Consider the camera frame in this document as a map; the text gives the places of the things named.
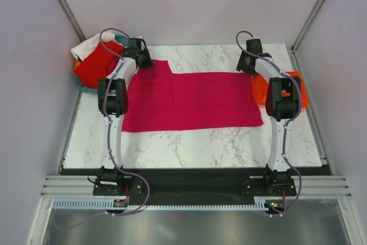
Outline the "magenta t shirt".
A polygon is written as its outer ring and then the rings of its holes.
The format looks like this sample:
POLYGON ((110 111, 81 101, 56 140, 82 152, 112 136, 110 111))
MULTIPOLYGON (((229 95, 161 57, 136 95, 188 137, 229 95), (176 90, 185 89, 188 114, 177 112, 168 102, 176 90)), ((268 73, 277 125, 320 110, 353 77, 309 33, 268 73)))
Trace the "magenta t shirt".
POLYGON ((122 130, 129 133, 263 125, 244 73, 174 73, 157 60, 132 77, 127 94, 122 130))

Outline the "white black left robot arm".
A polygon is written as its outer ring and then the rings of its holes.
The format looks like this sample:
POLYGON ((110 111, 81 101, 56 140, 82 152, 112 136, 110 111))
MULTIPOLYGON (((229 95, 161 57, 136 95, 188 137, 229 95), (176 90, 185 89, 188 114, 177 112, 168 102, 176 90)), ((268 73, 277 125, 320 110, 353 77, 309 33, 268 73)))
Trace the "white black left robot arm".
POLYGON ((143 38, 129 38, 128 47, 121 54, 110 50, 105 43, 101 45, 117 56, 118 63, 113 71, 98 81, 97 102, 104 118, 106 131, 103 164, 96 172, 93 195, 127 196, 127 182, 124 179, 123 157, 121 154, 121 132, 124 117, 128 111, 127 89, 132 77, 139 69, 154 66, 146 42, 143 38))

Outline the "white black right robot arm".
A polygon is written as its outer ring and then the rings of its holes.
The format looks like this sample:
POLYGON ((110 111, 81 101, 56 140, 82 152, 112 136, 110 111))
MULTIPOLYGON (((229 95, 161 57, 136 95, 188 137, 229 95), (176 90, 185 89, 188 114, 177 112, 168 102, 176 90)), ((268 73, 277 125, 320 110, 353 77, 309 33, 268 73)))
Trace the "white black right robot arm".
POLYGON ((243 48, 236 70, 253 77, 262 76, 268 84, 266 113, 271 120, 271 150, 264 176, 255 180, 253 194, 262 196, 297 195, 291 173, 295 168, 287 158, 294 120, 302 109, 301 80, 281 70, 270 54, 263 52, 261 40, 251 38, 243 48))

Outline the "folded orange t shirt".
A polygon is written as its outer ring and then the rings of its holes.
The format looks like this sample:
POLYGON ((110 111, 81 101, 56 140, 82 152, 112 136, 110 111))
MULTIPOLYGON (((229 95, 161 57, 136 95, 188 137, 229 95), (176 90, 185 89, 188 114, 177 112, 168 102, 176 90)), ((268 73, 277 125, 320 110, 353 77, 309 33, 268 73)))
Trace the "folded orange t shirt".
MULTIPOLYGON (((301 80, 301 93, 302 93, 302 107, 308 108, 309 107, 309 98, 307 96, 306 88, 304 86, 304 81, 297 71, 288 71, 289 75, 293 78, 299 77, 301 80)), ((251 79, 252 84, 252 92, 253 92, 253 101, 255 104, 260 106, 266 105, 266 97, 267 97, 267 90, 268 90, 268 83, 266 80, 261 76, 255 76, 251 79)))

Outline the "teal laundry basket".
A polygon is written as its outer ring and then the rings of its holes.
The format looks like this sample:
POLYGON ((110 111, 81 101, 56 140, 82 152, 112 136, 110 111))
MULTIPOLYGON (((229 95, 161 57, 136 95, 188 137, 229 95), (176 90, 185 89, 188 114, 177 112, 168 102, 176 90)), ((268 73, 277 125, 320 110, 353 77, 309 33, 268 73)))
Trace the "teal laundry basket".
MULTIPOLYGON (((125 46, 123 45, 119 45, 114 43, 113 41, 110 42, 104 42, 103 46, 107 46, 110 50, 112 50, 113 52, 116 52, 118 54, 122 54, 125 46)), ((88 93, 88 94, 92 94, 92 95, 96 95, 97 94, 97 89, 92 89, 92 88, 87 88, 85 87, 81 80, 74 74, 74 84, 76 86, 76 88, 84 93, 88 93)))

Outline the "red t shirt in basket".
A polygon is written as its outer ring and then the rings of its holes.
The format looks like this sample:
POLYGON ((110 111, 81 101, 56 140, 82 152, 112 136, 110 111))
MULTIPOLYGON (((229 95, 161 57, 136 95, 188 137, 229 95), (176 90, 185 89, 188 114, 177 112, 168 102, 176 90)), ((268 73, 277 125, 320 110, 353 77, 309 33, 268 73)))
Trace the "red t shirt in basket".
POLYGON ((116 67, 119 57, 106 50, 101 43, 73 69, 74 74, 87 88, 97 89, 99 79, 105 79, 116 67))

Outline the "white black t shirt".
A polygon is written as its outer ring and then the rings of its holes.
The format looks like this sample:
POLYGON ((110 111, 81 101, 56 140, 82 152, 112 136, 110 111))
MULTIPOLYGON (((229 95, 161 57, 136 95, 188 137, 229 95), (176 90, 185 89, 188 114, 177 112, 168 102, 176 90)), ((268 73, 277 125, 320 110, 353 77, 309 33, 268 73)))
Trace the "white black t shirt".
MULTIPOLYGON (((103 42, 113 41, 116 44, 128 46, 128 37, 123 34, 115 34, 110 31, 105 31, 102 34, 103 42)), ((100 42, 100 34, 81 42, 79 45, 71 49, 71 54, 75 58, 74 68, 77 68, 85 58, 87 58, 98 46, 100 42)))

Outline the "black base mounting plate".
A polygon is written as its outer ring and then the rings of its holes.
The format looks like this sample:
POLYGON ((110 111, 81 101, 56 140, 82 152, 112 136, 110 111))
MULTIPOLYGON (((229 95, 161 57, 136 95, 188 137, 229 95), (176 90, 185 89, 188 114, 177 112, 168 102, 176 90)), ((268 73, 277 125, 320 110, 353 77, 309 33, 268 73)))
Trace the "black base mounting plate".
MULTIPOLYGON (((63 169, 62 176, 86 176, 93 184, 99 169, 63 169)), ((264 176, 264 168, 226 169, 130 169, 124 179, 128 197, 135 205, 252 203, 255 180, 264 176)), ((303 176, 331 176, 327 165, 299 168, 292 172, 294 184, 303 176)))

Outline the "right aluminium corner post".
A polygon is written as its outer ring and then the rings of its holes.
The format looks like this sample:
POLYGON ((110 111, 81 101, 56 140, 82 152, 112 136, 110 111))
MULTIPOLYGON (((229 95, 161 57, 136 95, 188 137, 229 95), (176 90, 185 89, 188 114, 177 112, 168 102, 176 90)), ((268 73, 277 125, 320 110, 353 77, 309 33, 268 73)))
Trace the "right aluminium corner post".
POLYGON ((302 41, 304 40, 306 34, 308 33, 309 29, 311 28, 312 24, 314 23, 315 19, 317 18, 318 14, 322 10, 324 4, 327 0, 316 0, 311 12, 309 13, 305 23, 303 24, 300 32, 298 33, 294 43, 289 47, 291 53, 295 53, 297 49, 300 47, 302 41))

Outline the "aluminium corner post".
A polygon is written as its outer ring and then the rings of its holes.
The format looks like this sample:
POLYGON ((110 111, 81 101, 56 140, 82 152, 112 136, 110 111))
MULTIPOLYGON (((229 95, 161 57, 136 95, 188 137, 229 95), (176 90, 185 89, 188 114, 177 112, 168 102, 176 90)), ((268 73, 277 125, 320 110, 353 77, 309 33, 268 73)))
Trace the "aluminium corner post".
POLYGON ((317 18, 318 14, 322 10, 324 4, 327 0, 316 0, 311 12, 309 13, 305 23, 303 24, 300 32, 298 33, 294 43, 289 47, 291 53, 295 53, 297 49, 300 47, 302 41, 304 40, 306 34, 308 33, 309 29, 311 28, 312 24, 314 23, 315 19, 317 18))
POLYGON ((72 27, 74 33, 77 35, 80 41, 85 40, 85 35, 72 11, 67 0, 56 0, 64 15, 66 16, 70 26, 72 27))

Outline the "left aluminium corner post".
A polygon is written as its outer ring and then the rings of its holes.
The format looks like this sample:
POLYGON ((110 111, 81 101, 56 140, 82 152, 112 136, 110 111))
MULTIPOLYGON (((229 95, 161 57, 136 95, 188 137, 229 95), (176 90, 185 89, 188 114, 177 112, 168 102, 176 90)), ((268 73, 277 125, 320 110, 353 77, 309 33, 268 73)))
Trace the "left aluminium corner post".
POLYGON ((70 26, 72 27, 74 33, 77 35, 80 41, 85 40, 85 35, 72 11, 67 0, 56 0, 64 15, 66 16, 70 26))

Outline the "aluminium frame rail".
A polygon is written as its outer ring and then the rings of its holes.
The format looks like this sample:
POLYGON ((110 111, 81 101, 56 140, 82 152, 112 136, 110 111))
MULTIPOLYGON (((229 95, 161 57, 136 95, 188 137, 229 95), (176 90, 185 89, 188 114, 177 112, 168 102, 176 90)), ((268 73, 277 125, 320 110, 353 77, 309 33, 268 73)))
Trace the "aluminium frame rail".
MULTIPOLYGON (((41 189, 43 198, 92 197, 93 186, 86 176, 47 176, 41 189)), ((303 176, 300 199, 350 199, 351 192, 342 176, 303 176)))

